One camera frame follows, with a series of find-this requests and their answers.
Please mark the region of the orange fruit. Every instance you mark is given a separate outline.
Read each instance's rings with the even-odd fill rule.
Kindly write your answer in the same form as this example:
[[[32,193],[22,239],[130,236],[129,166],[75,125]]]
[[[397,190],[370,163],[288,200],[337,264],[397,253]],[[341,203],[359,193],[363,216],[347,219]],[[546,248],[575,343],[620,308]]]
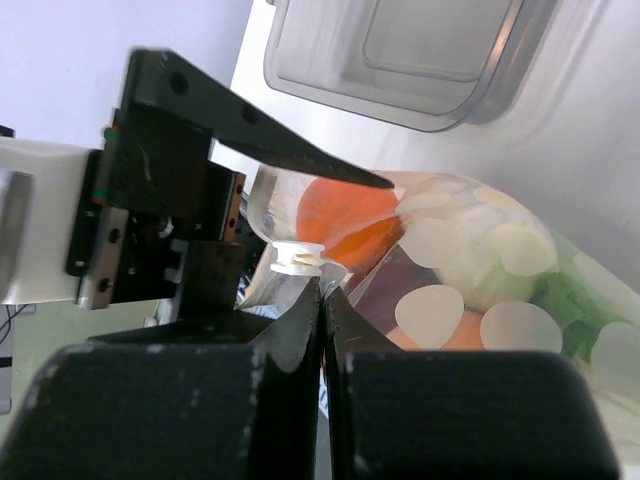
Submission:
[[[379,261],[403,234],[391,190],[318,178],[302,194],[296,234],[349,270]]]

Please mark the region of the dark red apple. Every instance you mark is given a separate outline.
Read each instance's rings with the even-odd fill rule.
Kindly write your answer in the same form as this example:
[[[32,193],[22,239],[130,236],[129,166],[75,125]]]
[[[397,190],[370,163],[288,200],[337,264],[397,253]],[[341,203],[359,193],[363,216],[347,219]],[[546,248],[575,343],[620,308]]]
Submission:
[[[398,326],[395,309],[405,295],[440,283],[431,269],[415,264],[399,245],[389,252],[370,277],[355,310],[382,334],[388,334]]]

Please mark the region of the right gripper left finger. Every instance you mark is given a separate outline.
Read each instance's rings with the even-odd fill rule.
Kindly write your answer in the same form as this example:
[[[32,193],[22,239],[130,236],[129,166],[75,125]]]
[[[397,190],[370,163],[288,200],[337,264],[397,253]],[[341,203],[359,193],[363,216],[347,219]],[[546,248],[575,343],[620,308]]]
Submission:
[[[65,346],[1,448],[5,479],[310,479],[321,292]]]

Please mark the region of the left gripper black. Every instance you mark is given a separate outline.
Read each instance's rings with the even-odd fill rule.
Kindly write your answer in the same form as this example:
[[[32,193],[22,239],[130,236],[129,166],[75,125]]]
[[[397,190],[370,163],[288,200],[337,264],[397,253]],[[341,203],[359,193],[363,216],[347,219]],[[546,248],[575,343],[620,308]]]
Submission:
[[[390,189],[393,182],[299,136],[172,50],[136,48],[132,91],[88,155],[66,271],[88,310],[169,299],[174,321],[94,336],[101,344],[246,344],[272,321],[235,308],[244,176],[213,141],[274,168]]]

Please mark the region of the white radish green leaves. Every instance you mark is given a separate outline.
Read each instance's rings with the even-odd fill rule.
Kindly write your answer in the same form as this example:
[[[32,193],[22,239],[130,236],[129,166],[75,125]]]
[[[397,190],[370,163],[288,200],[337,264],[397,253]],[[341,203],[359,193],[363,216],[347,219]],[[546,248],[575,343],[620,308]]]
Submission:
[[[492,187],[424,182],[405,192],[395,212],[405,230],[405,253],[475,310],[531,299],[537,278],[559,267],[549,230]]]

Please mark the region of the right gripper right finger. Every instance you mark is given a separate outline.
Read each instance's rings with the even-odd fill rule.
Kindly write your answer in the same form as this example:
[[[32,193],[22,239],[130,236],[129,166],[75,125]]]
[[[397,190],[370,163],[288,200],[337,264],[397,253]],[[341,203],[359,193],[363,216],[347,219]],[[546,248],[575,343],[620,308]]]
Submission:
[[[405,351],[323,303],[337,479],[616,479],[589,387],[544,352]]]

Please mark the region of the clear grey plastic bin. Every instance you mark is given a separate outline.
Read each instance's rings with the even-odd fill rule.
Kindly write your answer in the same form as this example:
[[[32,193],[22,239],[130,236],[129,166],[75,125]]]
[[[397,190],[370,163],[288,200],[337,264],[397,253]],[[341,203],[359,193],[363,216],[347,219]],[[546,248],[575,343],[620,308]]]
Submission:
[[[277,1],[264,58],[278,91],[422,132],[505,113],[553,1]]]

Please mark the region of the clear zip top bag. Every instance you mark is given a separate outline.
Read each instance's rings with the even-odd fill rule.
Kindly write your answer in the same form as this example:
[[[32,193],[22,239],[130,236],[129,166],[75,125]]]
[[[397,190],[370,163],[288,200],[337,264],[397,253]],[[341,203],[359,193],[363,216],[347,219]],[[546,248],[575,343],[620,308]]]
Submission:
[[[406,350],[571,359],[639,458],[639,296],[509,195],[391,171],[390,190],[260,167],[248,222],[266,248],[239,305],[277,318],[312,278]]]

